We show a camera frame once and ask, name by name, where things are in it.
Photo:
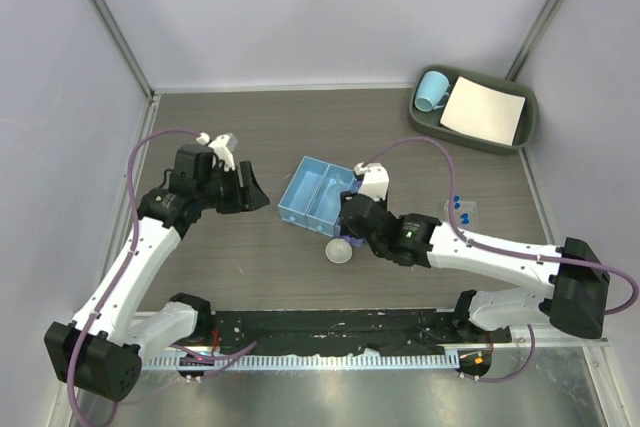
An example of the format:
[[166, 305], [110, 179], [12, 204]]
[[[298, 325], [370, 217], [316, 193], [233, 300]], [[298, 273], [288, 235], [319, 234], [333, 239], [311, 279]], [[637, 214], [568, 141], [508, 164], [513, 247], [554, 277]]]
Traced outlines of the blue three-compartment organizer bin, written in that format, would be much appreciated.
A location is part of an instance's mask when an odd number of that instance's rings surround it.
[[279, 215], [290, 224], [337, 238], [340, 195], [355, 185], [350, 169], [304, 156], [277, 205]]

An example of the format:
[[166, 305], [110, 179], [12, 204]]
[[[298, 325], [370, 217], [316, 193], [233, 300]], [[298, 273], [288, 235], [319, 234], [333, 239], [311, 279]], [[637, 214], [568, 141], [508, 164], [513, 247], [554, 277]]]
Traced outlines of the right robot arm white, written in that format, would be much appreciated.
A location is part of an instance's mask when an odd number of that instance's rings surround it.
[[582, 339], [603, 332], [609, 275], [584, 241], [563, 245], [506, 241], [456, 232], [437, 218], [394, 216], [383, 201], [344, 192], [339, 214], [343, 234], [362, 239], [372, 253], [400, 266], [454, 269], [509, 283], [504, 291], [463, 292], [451, 327], [465, 342], [511, 325], [548, 323]]

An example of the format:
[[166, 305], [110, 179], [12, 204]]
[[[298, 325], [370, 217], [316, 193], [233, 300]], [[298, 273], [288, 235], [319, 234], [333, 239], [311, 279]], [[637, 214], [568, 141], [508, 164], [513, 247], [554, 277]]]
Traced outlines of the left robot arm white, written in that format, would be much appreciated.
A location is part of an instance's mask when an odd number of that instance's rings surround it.
[[45, 333], [60, 381], [120, 402], [144, 362], [178, 341], [200, 346], [211, 338], [211, 305], [189, 294], [174, 295], [145, 321], [132, 320], [160, 267], [205, 210], [236, 214], [268, 205], [251, 163], [235, 162], [236, 143], [223, 134], [181, 146], [167, 184], [142, 197], [129, 238], [96, 291], [68, 323], [54, 322]]

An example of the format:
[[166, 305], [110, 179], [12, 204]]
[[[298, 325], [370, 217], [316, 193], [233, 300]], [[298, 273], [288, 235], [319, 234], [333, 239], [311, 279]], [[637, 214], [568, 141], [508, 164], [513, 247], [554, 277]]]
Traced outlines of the clear acrylic test tube rack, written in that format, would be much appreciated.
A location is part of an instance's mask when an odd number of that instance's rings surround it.
[[[455, 223], [460, 229], [477, 231], [479, 229], [479, 224], [480, 224], [477, 203], [474, 201], [464, 200], [461, 197], [458, 202], [461, 203], [461, 208], [454, 209], [454, 200], [453, 200], [452, 215], [449, 214], [449, 201], [445, 202], [444, 204], [445, 221], [448, 222], [449, 224]], [[461, 221], [463, 219], [461, 218], [461, 215], [463, 213], [469, 213], [470, 217], [468, 219], [470, 223], [467, 225], [461, 224]]]

